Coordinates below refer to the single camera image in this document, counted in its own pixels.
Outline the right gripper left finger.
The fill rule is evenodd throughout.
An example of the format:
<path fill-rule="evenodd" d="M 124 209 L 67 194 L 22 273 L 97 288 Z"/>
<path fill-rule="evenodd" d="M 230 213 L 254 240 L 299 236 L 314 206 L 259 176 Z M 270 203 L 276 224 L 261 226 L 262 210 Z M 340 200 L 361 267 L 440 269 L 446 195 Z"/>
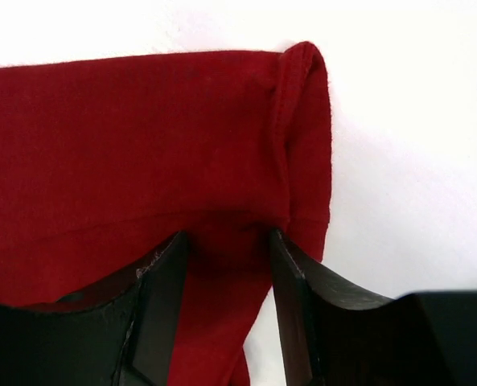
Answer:
<path fill-rule="evenodd" d="M 187 275 L 176 232 L 57 302 L 0 304 L 0 385 L 164 385 Z"/>

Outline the dark red t shirt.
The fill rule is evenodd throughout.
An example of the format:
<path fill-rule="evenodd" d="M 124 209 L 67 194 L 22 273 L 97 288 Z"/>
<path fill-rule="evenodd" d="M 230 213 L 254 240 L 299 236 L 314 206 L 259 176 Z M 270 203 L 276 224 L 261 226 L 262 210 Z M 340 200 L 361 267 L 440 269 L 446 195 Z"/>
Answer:
<path fill-rule="evenodd" d="M 191 238 L 171 385 L 246 385 L 268 234 L 323 255 L 331 108 L 318 48 L 0 68 L 0 302 L 53 301 Z"/>

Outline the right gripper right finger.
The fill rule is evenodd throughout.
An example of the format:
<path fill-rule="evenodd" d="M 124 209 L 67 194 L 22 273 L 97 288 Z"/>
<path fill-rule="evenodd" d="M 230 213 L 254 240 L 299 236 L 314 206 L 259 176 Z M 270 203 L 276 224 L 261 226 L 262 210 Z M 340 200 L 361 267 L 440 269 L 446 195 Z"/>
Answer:
<path fill-rule="evenodd" d="M 392 299 L 269 237 L 289 385 L 477 385 L 477 290 Z"/>

